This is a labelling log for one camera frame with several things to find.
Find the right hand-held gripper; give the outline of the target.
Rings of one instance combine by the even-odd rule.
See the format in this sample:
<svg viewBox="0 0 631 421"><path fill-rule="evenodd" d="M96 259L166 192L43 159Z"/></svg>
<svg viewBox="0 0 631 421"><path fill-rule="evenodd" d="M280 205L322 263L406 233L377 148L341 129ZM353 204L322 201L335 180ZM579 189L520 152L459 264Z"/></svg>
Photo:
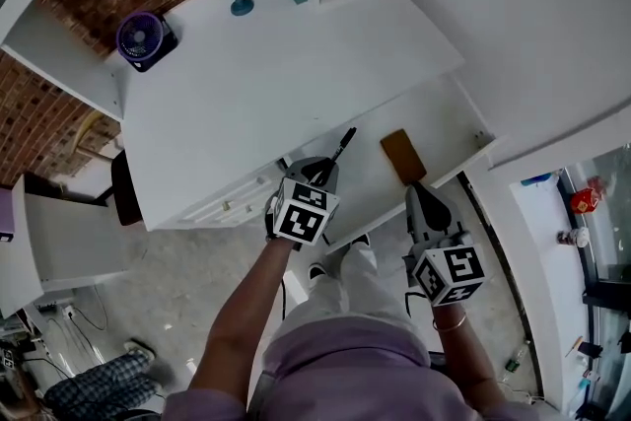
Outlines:
<svg viewBox="0 0 631 421"><path fill-rule="evenodd" d="M405 193L407 232L413 240L403 257L409 288L418 287L432 307L459 304L486 280L480 244L463 231L461 216L443 193L414 181Z"/></svg>

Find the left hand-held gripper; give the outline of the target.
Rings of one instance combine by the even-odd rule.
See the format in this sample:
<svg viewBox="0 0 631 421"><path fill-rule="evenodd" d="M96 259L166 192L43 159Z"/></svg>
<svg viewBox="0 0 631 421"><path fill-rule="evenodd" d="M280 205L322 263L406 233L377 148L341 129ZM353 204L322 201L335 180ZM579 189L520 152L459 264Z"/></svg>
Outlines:
<svg viewBox="0 0 631 421"><path fill-rule="evenodd" d="M321 157L295 161L287 169L278 189L267 200L264 211L266 238L286 239L301 246L314 246L339 206L330 193L337 188L339 167L331 166L323 189L299 181L313 181L321 173Z"/></svg>

